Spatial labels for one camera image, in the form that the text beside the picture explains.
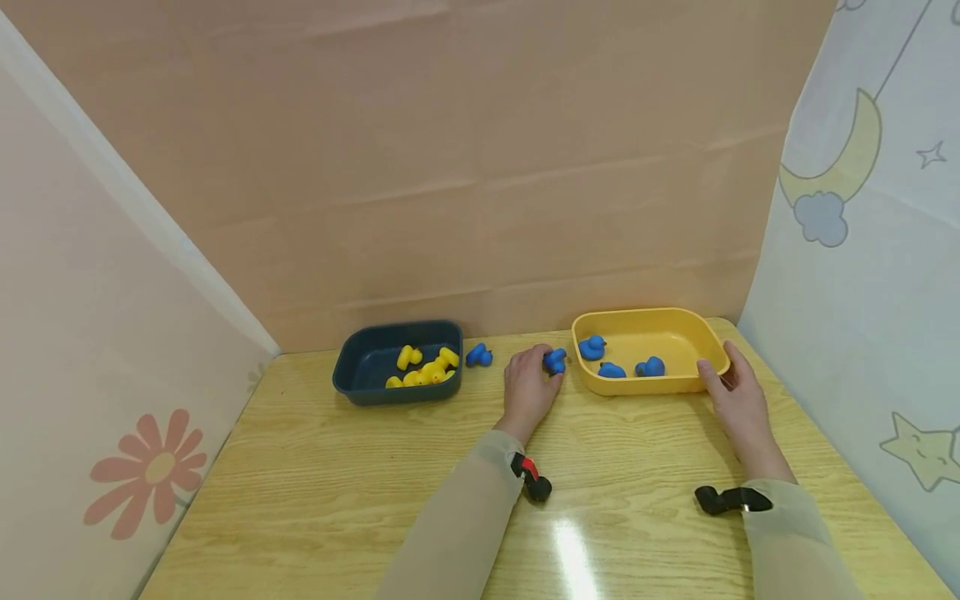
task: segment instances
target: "pink flower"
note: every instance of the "pink flower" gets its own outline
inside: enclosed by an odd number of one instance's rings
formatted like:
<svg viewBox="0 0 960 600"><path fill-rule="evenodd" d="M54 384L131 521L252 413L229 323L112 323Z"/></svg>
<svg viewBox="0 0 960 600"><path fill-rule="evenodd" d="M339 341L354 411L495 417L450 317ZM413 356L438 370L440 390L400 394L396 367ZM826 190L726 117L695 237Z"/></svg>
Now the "pink flower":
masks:
<svg viewBox="0 0 960 600"><path fill-rule="evenodd" d="M166 441L163 441L154 416L141 417L136 422L136 431L140 436L126 435L117 445L121 452L132 456L133 460L105 458L90 471L90 479L98 483L130 481L97 498L86 509L84 523L96 525L130 500L110 532L115 540L126 540L140 526L151 493L154 496L156 522L162 525L169 521L178 500L174 485L188 492L196 490L202 479L194 469L206 464L206 454L188 456L204 438L200 429L194 429L185 440L183 434L186 433L188 422L189 413L183 409L174 411L167 425Z"/></svg>

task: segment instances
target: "table surface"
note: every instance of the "table surface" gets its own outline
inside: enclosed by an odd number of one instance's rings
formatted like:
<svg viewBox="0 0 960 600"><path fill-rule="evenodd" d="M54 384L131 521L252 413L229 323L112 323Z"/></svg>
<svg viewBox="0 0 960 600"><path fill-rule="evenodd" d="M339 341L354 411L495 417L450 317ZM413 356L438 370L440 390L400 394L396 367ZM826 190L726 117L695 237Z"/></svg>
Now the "table surface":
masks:
<svg viewBox="0 0 960 600"><path fill-rule="evenodd" d="M739 332L784 453L818 499L868 598L952 598ZM337 353L284 355L170 542L141 600L369 598L420 507L499 417L502 368L567 331L485 339L450 400L360 408L333 391ZM485 598L750 598L740 516L704 516L693 490L741 483L706 395L600 397L571 370L528 446L554 484L519 500Z"/></svg>

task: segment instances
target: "beige sleeve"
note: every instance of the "beige sleeve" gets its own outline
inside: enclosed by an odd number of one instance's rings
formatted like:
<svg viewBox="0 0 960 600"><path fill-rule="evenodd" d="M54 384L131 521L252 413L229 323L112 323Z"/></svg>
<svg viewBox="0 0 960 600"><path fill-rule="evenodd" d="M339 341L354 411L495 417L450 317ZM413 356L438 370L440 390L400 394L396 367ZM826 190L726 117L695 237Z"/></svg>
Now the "beige sleeve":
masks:
<svg viewBox="0 0 960 600"><path fill-rule="evenodd" d="M522 481L510 469L523 446L489 431L427 500L375 600L478 600Z"/></svg>
<svg viewBox="0 0 960 600"><path fill-rule="evenodd" d="M833 548L817 503L800 486L774 479L748 481L773 510L744 513L754 560L756 600L862 599Z"/></svg>

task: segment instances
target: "hand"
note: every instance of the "hand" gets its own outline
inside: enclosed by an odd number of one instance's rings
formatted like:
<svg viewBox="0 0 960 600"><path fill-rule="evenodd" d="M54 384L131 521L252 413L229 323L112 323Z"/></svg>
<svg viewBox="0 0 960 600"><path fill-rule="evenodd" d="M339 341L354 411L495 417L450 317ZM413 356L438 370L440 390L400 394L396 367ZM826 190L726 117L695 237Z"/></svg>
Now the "hand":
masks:
<svg viewBox="0 0 960 600"><path fill-rule="evenodd" d="M767 413L767 398L747 358L727 341L731 369L721 379L707 360L697 361L697 371L713 400L713 412L723 425L747 479L782 479L797 483L790 470Z"/></svg>
<svg viewBox="0 0 960 600"><path fill-rule="evenodd" d="M553 349L546 344L515 354L503 370L503 417L493 427L514 436L523 445L553 406L564 374L543 378L543 356Z"/></svg>

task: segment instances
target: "cardboard wall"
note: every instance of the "cardboard wall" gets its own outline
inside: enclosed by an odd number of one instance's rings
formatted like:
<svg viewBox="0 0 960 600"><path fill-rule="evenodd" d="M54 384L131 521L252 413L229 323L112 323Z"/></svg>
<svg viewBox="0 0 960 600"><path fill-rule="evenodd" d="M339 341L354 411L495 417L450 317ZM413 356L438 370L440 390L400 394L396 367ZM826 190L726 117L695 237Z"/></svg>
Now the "cardboard wall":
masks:
<svg viewBox="0 0 960 600"><path fill-rule="evenodd" d="M0 598L135 598L278 348L3 14L0 195Z"/></svg>
<svg viewBox="0 0 960 600"><path fill-rule="evenodd" d="M286 351L738 316L835 0L0 0Z"/></svg>
<svg viewBox="0 0 960 600"><path fill-rule="evenodd" d="M841 2L740 329L960 597L960 2Z"/></svg>

